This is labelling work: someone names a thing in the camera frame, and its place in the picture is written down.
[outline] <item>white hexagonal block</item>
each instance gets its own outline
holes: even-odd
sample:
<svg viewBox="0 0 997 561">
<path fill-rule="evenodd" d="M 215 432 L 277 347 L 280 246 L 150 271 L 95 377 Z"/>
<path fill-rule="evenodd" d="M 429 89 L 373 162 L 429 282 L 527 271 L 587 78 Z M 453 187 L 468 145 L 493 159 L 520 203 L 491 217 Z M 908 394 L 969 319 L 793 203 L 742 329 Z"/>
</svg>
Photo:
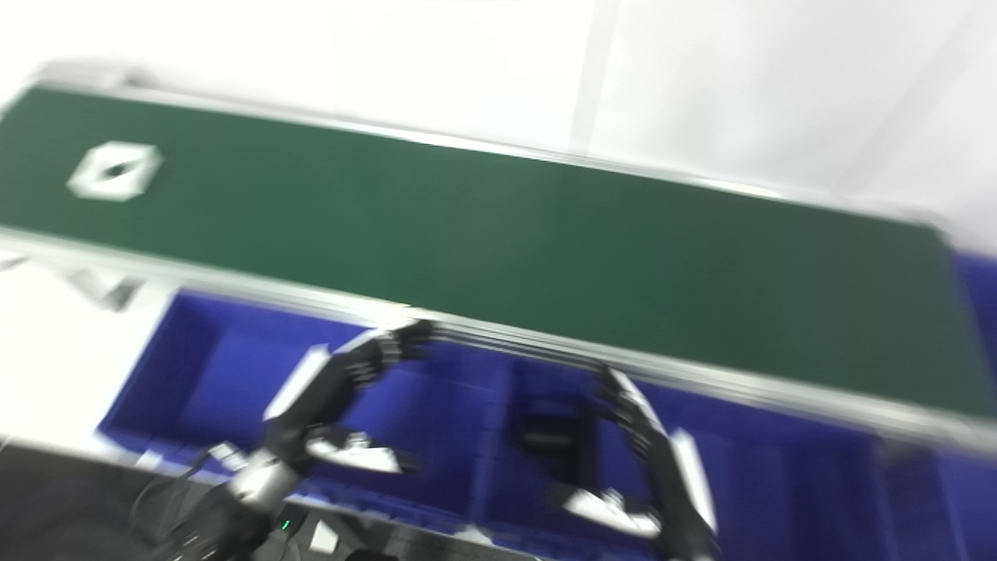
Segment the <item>white hexagonal block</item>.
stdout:
<svg viewBox="0 0 997 561">
<path fill-rule="evenodd" d="M 77 197 L 127 201 L 146 191 L 162 162 L 153 145 L 111 141 L 87 151 L 66 187 Z"/>
</svg>

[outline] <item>white backdrop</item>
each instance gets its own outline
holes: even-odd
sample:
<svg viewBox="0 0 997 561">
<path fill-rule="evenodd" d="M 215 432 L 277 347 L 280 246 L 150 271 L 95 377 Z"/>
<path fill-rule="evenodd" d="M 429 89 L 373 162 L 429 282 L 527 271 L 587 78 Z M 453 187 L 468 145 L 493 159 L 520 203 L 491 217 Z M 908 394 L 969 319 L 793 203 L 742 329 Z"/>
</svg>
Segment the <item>white backdrop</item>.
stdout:
<svg viewBox="0 0 997 561">
<path fill-rule="evenodd" d="M 175 90 L 899 211 L 997 256 L 995 30 L 986 0 L 33 0 L 0 3 L 0 99 L 48 60 L 133 63 Z M 114 315 L 37 267 L 0 275 L 0 433 L 104 446 L 169 287 L 144 294 Z"/>
</svg>

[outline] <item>robotic hand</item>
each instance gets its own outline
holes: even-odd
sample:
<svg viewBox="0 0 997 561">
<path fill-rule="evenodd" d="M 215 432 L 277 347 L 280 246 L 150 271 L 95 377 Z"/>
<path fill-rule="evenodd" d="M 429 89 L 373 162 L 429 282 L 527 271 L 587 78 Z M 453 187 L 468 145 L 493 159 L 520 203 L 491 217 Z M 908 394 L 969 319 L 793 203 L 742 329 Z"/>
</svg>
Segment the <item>robotic hand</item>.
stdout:
<svg viewBox="0 0 997 561">
<path fill-rule="evenodd" d="M 572 488 L 559 493 L 561 507 L 617 531 L 652 540 L 662 560 L 719 560 L 720 549 L 711 527 L 712 506 L 709 513 L 697 509 L 691 478 L 683 473 L 688 466 L 680 460 L 688 450 L 668 435 L 647 398 L 626 374 L 601 364 L 596 378 L 604 404 L 599 414 L 626 433 L 630 448 L 647 473 L 653 503 L 649 508 L 635 508 L 612 490 L 599 497 L 586 489 Z"/>
<path fill-rule="evenodd" d="M 395 473 L 418 470 L 418 458 L 378 446 L 366 434 L 330 427 L 359 391 L 401 360 L 422 358 L 432 334 L 420 320 L 362 333 L 329 357 L 284 412 L 267 422 L 248 465 L 208 491 L 153 555 L 154 561 L 248 559 L 266 541 L 284 498 L 319 461 Z"/>
</svg>

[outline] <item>cable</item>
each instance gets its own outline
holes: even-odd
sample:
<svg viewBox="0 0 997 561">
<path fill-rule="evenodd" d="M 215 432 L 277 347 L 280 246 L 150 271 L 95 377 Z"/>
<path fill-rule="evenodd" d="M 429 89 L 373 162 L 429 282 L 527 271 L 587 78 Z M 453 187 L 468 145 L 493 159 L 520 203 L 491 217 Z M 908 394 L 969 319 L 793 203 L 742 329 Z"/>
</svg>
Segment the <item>cable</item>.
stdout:
<svg viewBox="0 0 997 561">
<path fill-rule="evenodd" d="M 200 471 L 200 469 L 204 467 L 204 463 L 207 462 L 207 458 L 211 457 L 211 448 L 212 446 L 209 446 L 203 449 L 201 452 L 198 452 L 197 456 L 190 463 L 190 467 L 187 469 L 187 471 L 185 471 L 180 475 L 180 477 L 175 479 L 172 482 L 172 484 L 176 485 L 177 483 L 187 481 L 195 473 L 198 473 L 198 471 Z M 176 498 L 179 496 L 178 492 L 181 489 L 183 491 L 182 495 L 183 499 L 180 500 L 179 504 L 174 505 L 176 503 Z M 180 515 L 180 509 L 183 507 L 183 504 L 186 502 L 186 498 L 188 497 L 189 494 L 190 494 L 190 485 L 184 487 L 177 486 L 174 488 L 173 494 L 169 497 L 169 502 L 166 504 L 166 508 L 163 511 L 164 516 L 163 518 L 160 519 L 160 527 L 159 531 L 157 532 L 158 536 L 163 536 L 165 532 L 170 531 L 170 529 L 176 524 L 176 519 L 179 518 Z"/>
<path fill-rule="evenodd" d="M 204 463 L 207 461 L 207 458 L 210 457 L 209 450 L 210 450 L 210 447 L 205 448 L 204 450 L 200 451 L 197 454 L 197 456 L 194 458 L 193 462 L 190 463 L 190 466 L 187 468 L 187 470 L 183 474 L 181 474 L 178 478 L 176 478 L 176 479 L 159 479 L 156 476 L 154 476 L 154 478 L 151 479 L 149 481 L 149 483 L 147 483 L 146 486 L 142 488 L 141 491 L 139 491 L 139 494 L 136 496 L 135 501 L 132 503 L 132 508 L 129 510 L 129 517 L 128 517 L 128 533 L 129 534 L 132 534 L 137 528 L 139 528 L 139 526 L 138 526 L 138 522 L 139 522 L 139 507 L 142 504 L 143 499 L 145 499 L 146 496 L 150 492 L 152 492 L 153 489 L 155 489 L 157 487 L 161 487 L 162 486 L 162 487 L 165 487 L 165 488 L 169 489 L 170 487 L 173 487 L 174 485 L 177 485 L 178 483 L 181 483 L 181 482 L 184 482 L 184 481 L 190 479 L 191 476 L 193 476 L 195 473 L 198 473 L 198 471 L 200 471 L 200 469 L 204 466 Z M 173 494 L 169 497 L 169 501 L 166 503 L 166 508 L 164 508 L 164 510 L 163 510 L 163 516 L 160 518 L 160 524 L 159 524 L 159 526 L 157 527 L 156 531 L 150 532 L 153 535 L 152 537 L 154 537 L 154 538 L 161 537 L 163 535 L 163 532 L 164 532 L 164 530 L 163 530 L 164 524 L 165 523 L 172 524 L 175 521 L 176 517 L 178 516 L 177 512 L 175 512 L 172 515 L 169 515 L 169 513 L 173 510 L 173 504 L 176 502 L 176 496 L 177 496 L 177 493 L 176 493 L 176 490 L 174 490 Z"/>
</svg>

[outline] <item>blue bin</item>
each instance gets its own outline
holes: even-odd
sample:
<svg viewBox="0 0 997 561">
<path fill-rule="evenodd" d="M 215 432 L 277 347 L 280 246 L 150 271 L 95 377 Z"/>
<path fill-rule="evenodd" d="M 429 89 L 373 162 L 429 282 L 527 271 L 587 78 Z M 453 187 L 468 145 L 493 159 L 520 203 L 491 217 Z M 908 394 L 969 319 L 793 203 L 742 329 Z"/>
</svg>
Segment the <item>blue bin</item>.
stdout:
<svg viewBox="0 0 997 561">
<path fill-rule="evenodd" d="M 101 430 L 135 452 L 151 449 L 178 462 L 220 440 L 251 448 L 262 435 L 264 409 L 308 348 L 335 348 L 362 330 L 183 292 Z M 434 342 L 427 360 L 402 363 L 365 389 L 342 421 L 419 454 L 423 470 L 390 475 L 323 466 L 302 489 L 440 532 L 474 523 L 498 545 L 554 559 L 653 559 L 642 540 L 550 508 L 541 460 L 515 444 L 526 415 L 575 415 L 592 383 L 578 369 Z M 897 513 L 923 497 L 903 491 L 906 464 L 883 468 L 874 437 L 638 385 L 669 429 L 681 426 L 696 437 L 728 560 L 911 558 L 898 544 L 921 530 Z M 647 497 L 620 430 L 600 422 L 597 433 L 602 486 Z M 221 472 L 216 464 L 207 469 Z M 922 479 L 943 496 L 940 478 Z M 952 524 L 950 514 L 944 510 L 938 520 Z M 949 542 L 940 547 L 952 550 L 947 559 L 965 558 Z"/>
</svg>

